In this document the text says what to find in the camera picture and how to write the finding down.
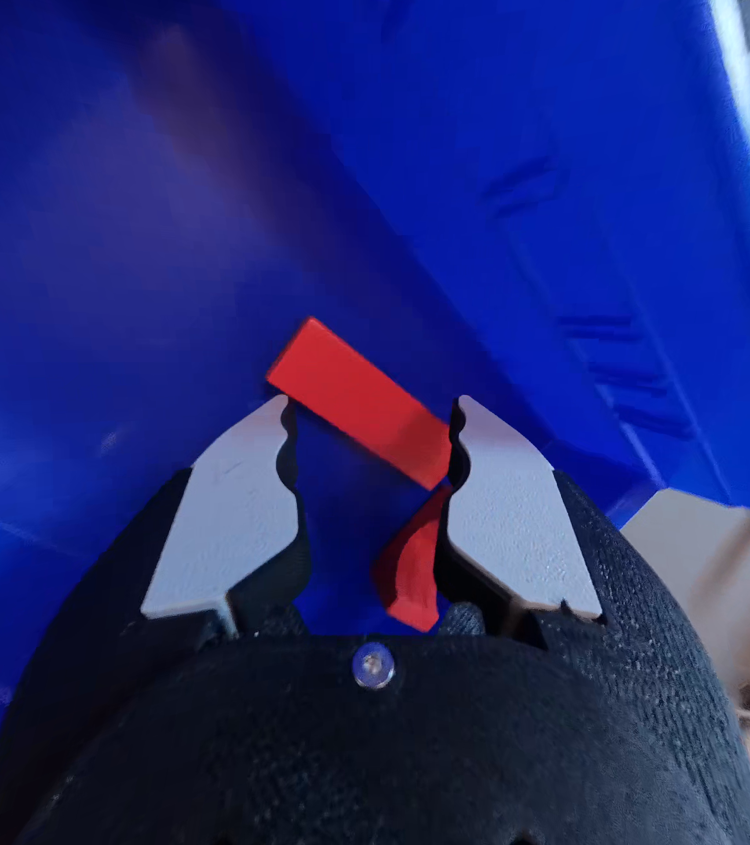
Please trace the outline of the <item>red wooden arch block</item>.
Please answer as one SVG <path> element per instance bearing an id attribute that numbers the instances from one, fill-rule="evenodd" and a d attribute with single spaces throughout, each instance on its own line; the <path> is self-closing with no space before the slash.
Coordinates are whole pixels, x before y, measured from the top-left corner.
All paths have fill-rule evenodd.
<path id="1" fill-rule="evenodd" d="M 431 631 L 440 617 L 435 551 L 443 508 L 451 493 L 448 482 L 438 486 L 371 567 L 371 578 L 386 613 L 421 633 Z"/>

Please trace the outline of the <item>red rectangular wooden block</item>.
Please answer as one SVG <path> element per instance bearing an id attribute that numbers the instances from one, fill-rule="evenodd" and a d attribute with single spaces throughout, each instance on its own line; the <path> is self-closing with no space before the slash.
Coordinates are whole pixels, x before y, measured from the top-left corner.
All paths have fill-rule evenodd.
<path id="1" fill-rule="evenodd" d="M 266 380 L 423 489 L 444 480 L 446 423 L 319 320 L 305 320 Z"/>

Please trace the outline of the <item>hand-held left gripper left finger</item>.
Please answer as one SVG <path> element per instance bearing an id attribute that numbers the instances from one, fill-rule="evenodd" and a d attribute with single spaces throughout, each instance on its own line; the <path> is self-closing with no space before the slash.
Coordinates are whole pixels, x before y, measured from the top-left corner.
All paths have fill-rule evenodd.
<path id="1" fill-rule="evenodd" d="M 311 577 L 297 490 L 296 409 L 278 395 L 226 430 L 191 467 L 140 606 L 150 620 L 212 613 L 254 636 Z"/>

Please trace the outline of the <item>blue plastic bin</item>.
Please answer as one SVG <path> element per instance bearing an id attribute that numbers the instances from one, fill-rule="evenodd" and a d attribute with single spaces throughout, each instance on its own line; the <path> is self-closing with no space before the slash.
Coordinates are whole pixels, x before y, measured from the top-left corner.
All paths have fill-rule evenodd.
<path id="1" fill-rule="evenodd" d="M 750 135 L 710 2 L 0 2 L 0 843 L 750 843 L 712 660 L 621 536 L 750 510 Z M 140 606 L 319 320 L 554 468 L 603 609 L 371 578 L 423 489 L 296 409 L 312 572 Z"/>

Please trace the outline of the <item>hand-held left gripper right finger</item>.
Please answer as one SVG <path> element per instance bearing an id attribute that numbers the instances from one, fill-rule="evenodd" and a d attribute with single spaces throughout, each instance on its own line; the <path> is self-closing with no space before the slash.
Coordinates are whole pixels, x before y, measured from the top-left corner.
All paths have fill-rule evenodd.
<path id="1" fill-rule="evenodd" d="M 603 609 L 555 470 L 521 433 L 463 395 L 454 401 L 435 583 L 472 604 L 488 634 L 510 636 L 529 612 L 588 622 Z"/>

